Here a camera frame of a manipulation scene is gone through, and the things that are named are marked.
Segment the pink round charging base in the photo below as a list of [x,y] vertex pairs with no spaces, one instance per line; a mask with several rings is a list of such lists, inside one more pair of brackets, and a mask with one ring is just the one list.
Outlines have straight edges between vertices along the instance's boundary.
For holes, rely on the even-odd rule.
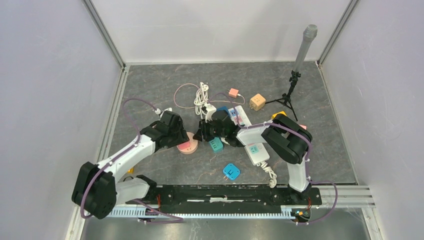
[[192,132],[187,132],[187,136],[189,141],[176,146],[178,151],[184,155],[193,154],[199,146],[199,141],[193,138],[194,134]]

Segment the teal power strip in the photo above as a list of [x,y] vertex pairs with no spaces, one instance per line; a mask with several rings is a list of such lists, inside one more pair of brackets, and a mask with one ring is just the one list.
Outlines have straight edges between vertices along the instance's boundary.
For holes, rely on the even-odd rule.
[[215,137],[214,139],[210,140],[208,143],[214,153],[219,153],[224,149],[224,145],[219,137]]

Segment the dark blue cube socket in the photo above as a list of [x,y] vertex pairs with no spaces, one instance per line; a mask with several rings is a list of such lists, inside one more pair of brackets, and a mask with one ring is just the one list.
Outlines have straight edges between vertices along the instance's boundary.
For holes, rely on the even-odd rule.
[[227,113],[229,112],[229,111],[228,111],[228,108],[227,108],[226,106],[219,107],[219,108],[217,108],[217,110],[218,110],[218,111],[221,111],[221,110],[222,110],[222,111],[226,111]]

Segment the light blue adapter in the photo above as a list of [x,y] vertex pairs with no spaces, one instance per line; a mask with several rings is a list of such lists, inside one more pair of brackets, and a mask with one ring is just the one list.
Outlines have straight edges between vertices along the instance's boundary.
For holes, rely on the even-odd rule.
[[241,171],[233,163],[229,163],[223,168],[222,173],[224,174],[224,180],[235,181],[240,176]]

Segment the peach USB charger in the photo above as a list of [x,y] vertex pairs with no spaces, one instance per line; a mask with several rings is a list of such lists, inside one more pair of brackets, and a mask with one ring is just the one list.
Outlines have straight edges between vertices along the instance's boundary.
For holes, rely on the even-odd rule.
[[238,95],[239,95],[239,90],[238,89],[231,88],[228,91],[228,96],[231,97],[231,98],[235,98],[236,99],[238,97]]

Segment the beige dragon cube socket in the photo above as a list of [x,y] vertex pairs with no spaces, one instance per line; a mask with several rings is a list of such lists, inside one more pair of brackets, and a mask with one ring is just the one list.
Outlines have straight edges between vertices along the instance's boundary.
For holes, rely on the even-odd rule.
[[266,104],[266,99],[259,93],[254,95],[249,100],[249,107],[255,111],[259,111],[261,108],[263,108]]

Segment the yellow cube socket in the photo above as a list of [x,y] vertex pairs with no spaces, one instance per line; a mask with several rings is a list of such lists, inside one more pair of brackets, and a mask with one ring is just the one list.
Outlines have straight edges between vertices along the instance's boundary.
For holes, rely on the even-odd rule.
[[280,112],[274,113],[274,114],[271,116],[271,119],[272,119],[272,120],[273,120],[273,119],[275,119],[278,115],[284,115],[284,116],[287,116],[287,114],[286,114],[284,111],[280,111]]

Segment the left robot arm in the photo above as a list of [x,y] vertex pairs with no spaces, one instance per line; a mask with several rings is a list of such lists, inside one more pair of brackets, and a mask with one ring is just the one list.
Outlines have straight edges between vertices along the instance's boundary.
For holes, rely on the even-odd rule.
[[87,219],[107,217],[116,205],[140,199],[153,203],[157,190],[146,180],[136,177],[120,181],[128,170],[162,148],[172,148],[189,141],[182,117],[170,110],[160,119],[138,130],[136,137],[123,149],[94,164],[84,163],[71,194],[71,201],[80,207],[80,215]]

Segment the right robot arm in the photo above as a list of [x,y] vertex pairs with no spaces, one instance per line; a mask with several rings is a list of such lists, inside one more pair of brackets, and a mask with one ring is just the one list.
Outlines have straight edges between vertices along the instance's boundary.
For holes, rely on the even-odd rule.
[[210,120],[199,121],[193,138],[206,142],[220,138],[226,144],[240,148],[252,144],[268,144],[287,163],[289,199],[295,204],[302,204],[309,198],[311,179],[306,160],[312,149],[313,137],[285,114],[278,113],[263,123],[241,125],[237,119],[231,119],[226,111],[218,110],[211,115]]

